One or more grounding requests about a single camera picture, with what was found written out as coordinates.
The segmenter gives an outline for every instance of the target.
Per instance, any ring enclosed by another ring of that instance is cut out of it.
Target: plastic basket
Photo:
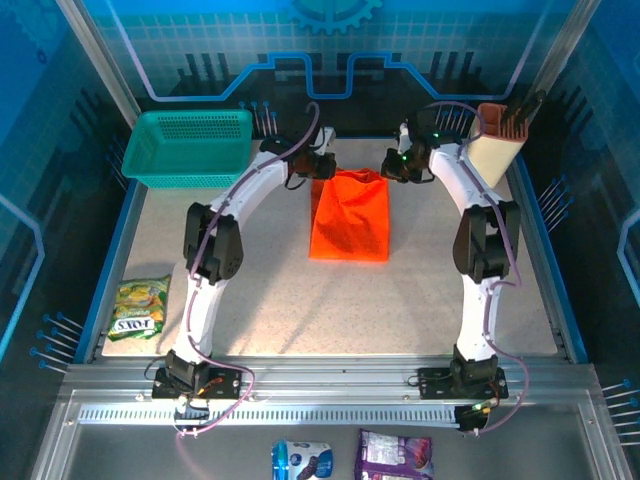
[[[251,130],[246,110],[147,112],[122,173],[151,188],[226,188],[249,163]]]

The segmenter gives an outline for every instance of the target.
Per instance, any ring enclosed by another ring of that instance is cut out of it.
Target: gear logo
[[[39,48],[58,33],[60,11],[55,0],[0,0],[0,10],[13,13],[22,31]]]
[[[346,33],[347,27],[360,27],[360,21],[370,19],[372,9],[381,6],[382,0],[291,0],[286,8],[289,18],[301,28],[332,35],[336,30]]]

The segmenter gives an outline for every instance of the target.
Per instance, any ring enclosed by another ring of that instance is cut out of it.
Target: speckled table surface
[[[393,140],[336,140],[342,168],[377,170]],[[498,186],[510,197],[506,181]],[[220,190],[149,190],[124,278],[172,273],[163,332],[148,340],[107,340],[105,356],[149,356],[172,346],[186,300],[182,258],[186,211]],[[391,258],[387,264],[308,258],[309,185],[277,189],[242,232],[245,259],[222,298],[214,354],[450,354],[462,322],[462,281],[452,242],[460,216],[439,181],[390,184]],[[505,289],[497,343],[517,354],[553,354],[556,346],[526,243],[518,265],[524,286]]]

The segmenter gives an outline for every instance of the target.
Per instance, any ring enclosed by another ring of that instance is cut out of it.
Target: chip bag
[[[162,332],[171,275],[120,282],[108,337],[150,338]]]

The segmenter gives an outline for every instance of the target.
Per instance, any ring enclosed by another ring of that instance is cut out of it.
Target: pen holder
[[[516,125],[514,116],[511,116],[504,126],[501,125],[506,108],[495,103],[480,104],[478,112],[485,120],[485,132],[469,145],[471,163],[491,188],[498,184],[529,135],[527,120]],[[479,131],[480,122],[476,118],[471,124],[469,137],[475,137]]]

